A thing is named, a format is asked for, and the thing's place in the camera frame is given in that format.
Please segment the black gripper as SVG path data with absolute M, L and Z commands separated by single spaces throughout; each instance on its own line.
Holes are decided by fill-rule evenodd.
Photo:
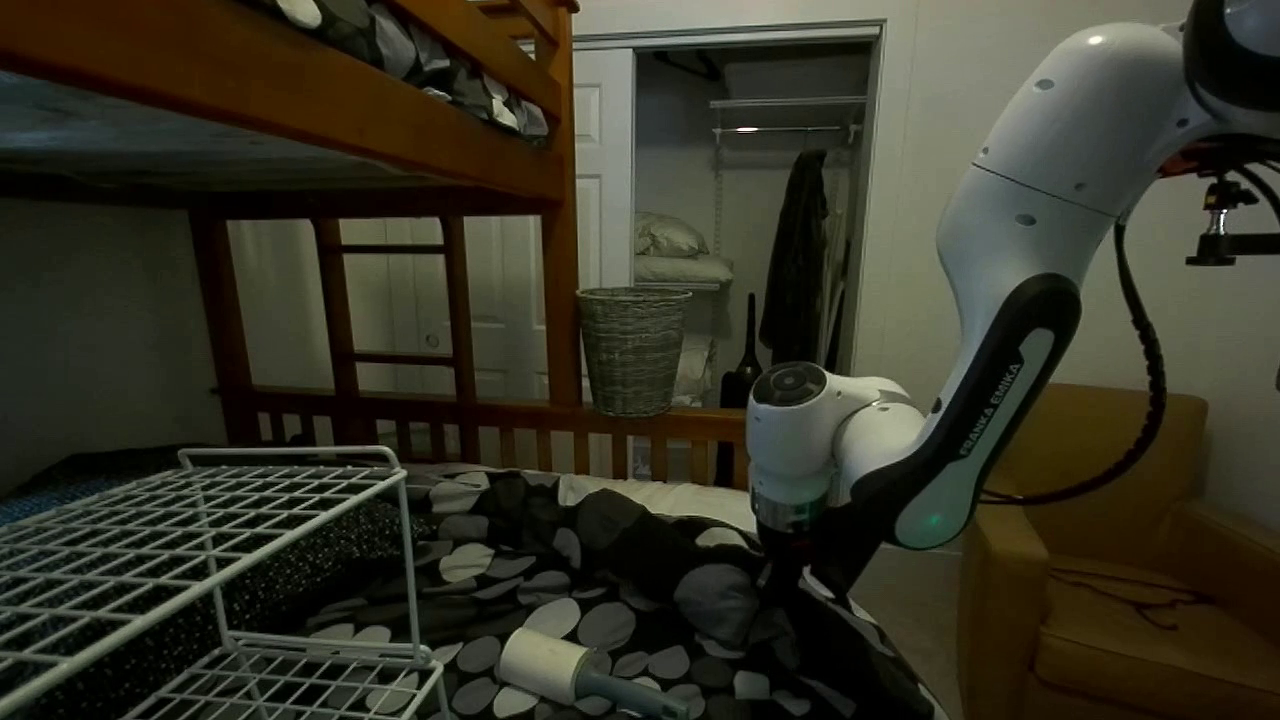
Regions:
M 752 515 L 770 590 L 815 593 L 821 599 L 852 593 L 855 577 L 846 574 L 844 510 L 756 498 Z

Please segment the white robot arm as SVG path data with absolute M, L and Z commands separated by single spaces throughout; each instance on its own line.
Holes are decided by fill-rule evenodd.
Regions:
M 1095 244 L 1186 156 L 1280 141 L 1280 0 L 1193 0 L 1180 27 L 1095 23 L 1005 106 L 941 223 L 960 358 L 928 407 L 812 362 L 748 395 L 767 583 L 844 595 L 875 550 L 963 532 L 990 459 L 1080 325 Z

